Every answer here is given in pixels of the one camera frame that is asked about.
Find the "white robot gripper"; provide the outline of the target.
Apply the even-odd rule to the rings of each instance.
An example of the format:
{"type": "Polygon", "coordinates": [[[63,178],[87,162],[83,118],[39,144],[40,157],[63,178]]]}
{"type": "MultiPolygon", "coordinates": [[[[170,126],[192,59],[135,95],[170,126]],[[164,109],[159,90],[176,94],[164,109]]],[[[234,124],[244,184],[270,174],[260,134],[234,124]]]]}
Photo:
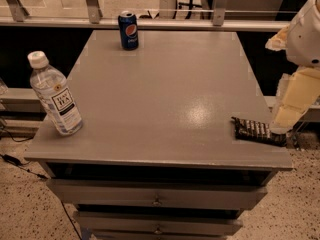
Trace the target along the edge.
{"type": "Polygon", "coordinates": [[[269,38],[265,48],[286,50],[287,59],[299,65],[292,75],[283,74],[273,107],[273,127],[292,128],[320,96],[319,0],[307,0],[286,26],[269,38]]]}

